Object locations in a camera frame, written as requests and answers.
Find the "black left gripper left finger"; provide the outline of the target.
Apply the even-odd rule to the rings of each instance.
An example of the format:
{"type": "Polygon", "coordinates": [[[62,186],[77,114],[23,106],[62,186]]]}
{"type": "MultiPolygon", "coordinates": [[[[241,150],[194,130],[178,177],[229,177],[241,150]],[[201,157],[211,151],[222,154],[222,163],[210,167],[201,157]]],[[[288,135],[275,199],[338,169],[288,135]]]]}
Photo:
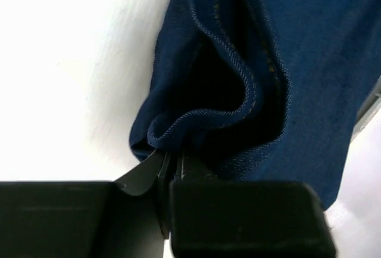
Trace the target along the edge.
{"type": "Polygon", "coordinates": [[[115,181],[1,182],[2,257],[162,257],[154,151],[115,181]]]}

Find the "dark blue denim trousers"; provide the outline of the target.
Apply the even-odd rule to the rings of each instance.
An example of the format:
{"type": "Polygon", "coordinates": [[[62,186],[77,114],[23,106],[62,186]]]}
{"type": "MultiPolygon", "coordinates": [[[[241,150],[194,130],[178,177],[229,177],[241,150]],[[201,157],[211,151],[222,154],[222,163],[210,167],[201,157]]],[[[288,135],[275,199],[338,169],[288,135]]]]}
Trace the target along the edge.
{"type": "Polygon", "coordinates": [[[379,77],[380,0],[170,0],[130,149],[303,181],[330,207],[379,77]]]}

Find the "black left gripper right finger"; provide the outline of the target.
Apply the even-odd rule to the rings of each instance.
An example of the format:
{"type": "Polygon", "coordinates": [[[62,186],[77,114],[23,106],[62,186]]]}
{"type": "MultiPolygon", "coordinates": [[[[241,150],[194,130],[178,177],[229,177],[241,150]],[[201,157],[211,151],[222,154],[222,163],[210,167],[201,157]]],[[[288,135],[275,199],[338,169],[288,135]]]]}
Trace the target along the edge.
{"type": "Polygon", "coordinates": [[[224,181],[186,153],[169,186],[175,257],[336,257],[321,201],[300,182],[224,181]]]}

